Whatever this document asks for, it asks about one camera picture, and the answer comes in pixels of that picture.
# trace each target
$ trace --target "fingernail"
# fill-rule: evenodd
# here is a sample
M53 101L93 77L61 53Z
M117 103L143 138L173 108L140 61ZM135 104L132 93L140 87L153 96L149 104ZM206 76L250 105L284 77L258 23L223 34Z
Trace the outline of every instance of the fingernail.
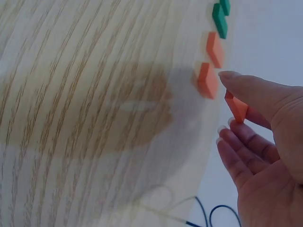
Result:
M219 77L222 79L232 79L239 76L240 74L234 71L222 71L218 73Z
M224 125L221 125L219 128L218 128L218 134L220 134L220 132L223 130L223 129L227 129Z
M234 121L234 120L235 120L235 118L234 118L234 117L231 117L231 118L228 120L228 125L231 126L231 123L232 123L232 121Z
M218 143L219 143L220 141L223 141L223 139L222 139L221 137L219 137L219 138L216 140L216 144L218 145Z

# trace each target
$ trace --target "white wall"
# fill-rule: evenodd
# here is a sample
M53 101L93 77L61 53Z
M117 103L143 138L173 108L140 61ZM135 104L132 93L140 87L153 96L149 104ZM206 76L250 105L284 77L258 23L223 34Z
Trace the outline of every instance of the white wall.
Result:
M233 51L229 56L230 68L243 74L262 77L287 85L303 85L303 16L302 0L242 0L238 5L238 17L233 34ZM218 125L226 125L232 116L222 102ZM248 125L272 140L269 130ZM237 208L237 192L223 167L215 140L198 197L209 215L218 204ZM205 226L201 209L195 204L188 220ZM217 210L214 227L236 227L237 221L228 210Z

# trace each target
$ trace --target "finger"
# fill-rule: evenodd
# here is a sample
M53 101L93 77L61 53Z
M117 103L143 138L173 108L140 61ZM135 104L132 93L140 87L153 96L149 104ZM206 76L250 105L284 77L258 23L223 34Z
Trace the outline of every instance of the finger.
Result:
M261 159L271 164L280 159L276 146L256 134L249 126L231 121L230 128L240 141Z
M233 71L220 72L219 76L229 92L259 111L268 122L288 102L292 93L289 86Z
M248 107L247 109L246 119L250 122L271 130L270 123L258 111L251 107Z
M253 174L257 174L268 167L268 163L265 163L254 153L252 153L246 146L244 146L244 144L231 130L223 128L220 130L219 136L231 146L231 148L237 153L242 162Z
M217 147L222 162L232 177L238 190L253 176L252 172L241 161L236 152L222 138L217 140Z

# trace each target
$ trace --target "hand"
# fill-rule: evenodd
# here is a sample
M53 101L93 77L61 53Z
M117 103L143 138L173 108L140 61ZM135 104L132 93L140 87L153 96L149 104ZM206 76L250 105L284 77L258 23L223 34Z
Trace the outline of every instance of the hand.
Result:
M244 227L303 227L303 87L222 72L223 85L248 104L247 119L272 130L276 144L230 122L217 140L237 186Z

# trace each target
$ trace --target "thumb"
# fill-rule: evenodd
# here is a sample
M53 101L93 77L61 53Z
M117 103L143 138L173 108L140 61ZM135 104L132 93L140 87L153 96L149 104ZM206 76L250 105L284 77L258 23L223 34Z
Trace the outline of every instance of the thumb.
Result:
M289 86L233 71L220 72L219 77L229 92L259 111L270 123L292 94Z

